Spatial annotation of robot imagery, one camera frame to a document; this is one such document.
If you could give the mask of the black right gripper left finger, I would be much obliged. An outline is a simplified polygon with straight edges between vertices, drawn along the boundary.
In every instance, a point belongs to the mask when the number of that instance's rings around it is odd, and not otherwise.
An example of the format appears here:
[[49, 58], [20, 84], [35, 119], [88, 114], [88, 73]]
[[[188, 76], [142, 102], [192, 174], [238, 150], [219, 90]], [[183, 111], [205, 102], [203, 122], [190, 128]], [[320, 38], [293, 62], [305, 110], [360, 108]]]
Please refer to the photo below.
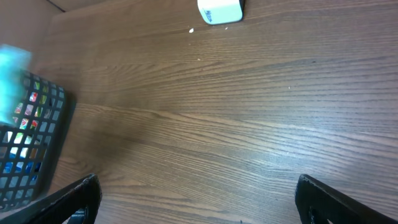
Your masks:
[[102, 199], [97, 175], [86, 177], [62, 188], [1, 220], [1, 224], [94, 224]]

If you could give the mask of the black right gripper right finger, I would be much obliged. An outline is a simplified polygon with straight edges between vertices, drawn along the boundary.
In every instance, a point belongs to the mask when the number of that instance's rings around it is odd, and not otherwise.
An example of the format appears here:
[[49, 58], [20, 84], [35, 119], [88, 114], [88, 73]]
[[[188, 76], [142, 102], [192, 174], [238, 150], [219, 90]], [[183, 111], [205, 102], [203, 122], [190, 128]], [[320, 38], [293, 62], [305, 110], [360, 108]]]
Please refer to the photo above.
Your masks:
[[295, 204], [302, 223], [397, 224], [319, 180], [302, 174], [295, 190]]

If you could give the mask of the teal wet wipes pack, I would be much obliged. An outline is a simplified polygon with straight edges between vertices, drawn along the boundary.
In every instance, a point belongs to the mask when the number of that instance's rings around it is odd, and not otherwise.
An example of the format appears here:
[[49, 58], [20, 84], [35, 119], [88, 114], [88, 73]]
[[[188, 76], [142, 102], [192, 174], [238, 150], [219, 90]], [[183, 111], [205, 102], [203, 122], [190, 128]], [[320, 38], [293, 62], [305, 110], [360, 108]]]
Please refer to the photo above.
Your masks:
[[25, 93], [24, 73], [31, 53], [11, 45], [1, 46], [1, 125], [14, 126], [15, 108]]

